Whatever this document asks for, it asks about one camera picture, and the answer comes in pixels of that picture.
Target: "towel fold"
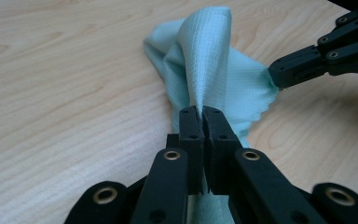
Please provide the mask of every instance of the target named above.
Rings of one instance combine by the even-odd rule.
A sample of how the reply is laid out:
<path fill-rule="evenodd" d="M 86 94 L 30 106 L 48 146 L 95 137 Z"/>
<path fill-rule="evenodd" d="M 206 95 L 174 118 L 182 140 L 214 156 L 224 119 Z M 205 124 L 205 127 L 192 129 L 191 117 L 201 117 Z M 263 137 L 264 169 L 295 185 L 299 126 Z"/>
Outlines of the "towel fold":
<path fill-rule="evenodd" d="M 165 81 L 175 133 L 182 108 L 208 105 L 225 113 L 242 146 L 248 147 L 245 137 L 252 122 L 269 108 L 278 88 L 265 65 L 229 46 L 230 37 L 230 9 L 206 7 L 157 26 L 144 48 Z M 192 223 L 233 223 L 225 196 L 196 197 L 194 207 Z"/>

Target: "light wood surface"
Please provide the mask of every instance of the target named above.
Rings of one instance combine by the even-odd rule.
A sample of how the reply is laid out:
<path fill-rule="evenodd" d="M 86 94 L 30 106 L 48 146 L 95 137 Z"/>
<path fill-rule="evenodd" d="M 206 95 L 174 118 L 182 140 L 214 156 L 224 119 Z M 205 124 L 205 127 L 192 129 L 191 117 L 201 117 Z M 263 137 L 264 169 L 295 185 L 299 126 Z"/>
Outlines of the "light wood surface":
<path fill-rule="evenodd" d="M 0 0 L 0 223 L 63 223 L 90 186 L 147 174 L 171 108 L 143 39 L 217 5 L 232 8 L 232 46 L 266 65 L 346 13 L 324 0 Z M 248 139 L 302 189 L 358 192 L 358 75 L 280 92 Z"/>

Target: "wrinkled fabric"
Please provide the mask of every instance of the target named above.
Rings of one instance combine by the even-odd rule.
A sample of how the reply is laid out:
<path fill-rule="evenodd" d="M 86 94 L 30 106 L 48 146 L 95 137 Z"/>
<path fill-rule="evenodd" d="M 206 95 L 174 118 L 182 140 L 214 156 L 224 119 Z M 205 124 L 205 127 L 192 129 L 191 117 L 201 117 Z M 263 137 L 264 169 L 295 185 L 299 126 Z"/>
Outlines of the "wrinkled fabric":
<path fill-rule="evenodd" d="M 172 104 L 172 129 L 179 111 L 195 105 L 222 110 L 244 147 L 252 122 L 275 100 L 278 88 L 268 69 L 231 48 L 228 7 L 206 7 L 186 19 L 157 26 L 144 42 L 145 53 L 164 79 Z M 194 200 L 192 223 L 233 223 L 226 196 Z"/>

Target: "wooden table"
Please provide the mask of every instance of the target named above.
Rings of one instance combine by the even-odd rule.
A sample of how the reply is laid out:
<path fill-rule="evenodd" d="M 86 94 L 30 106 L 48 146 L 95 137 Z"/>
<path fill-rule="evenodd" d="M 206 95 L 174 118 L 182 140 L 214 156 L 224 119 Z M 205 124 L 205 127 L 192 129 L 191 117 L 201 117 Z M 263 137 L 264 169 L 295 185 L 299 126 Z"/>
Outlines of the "wooden table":
<path fill-rule="evenodd" d="M 210 5 L 232 8 L 232 46 L 267 65 L 346 13 L 324 0 L 0 0 L 0 223 L 63 223 L 90 186 L 147 174 L 171 107 L 143 39 Z M 358 192 L 358 75 L 281 91 L 248 139 L 302 189 Z"/>

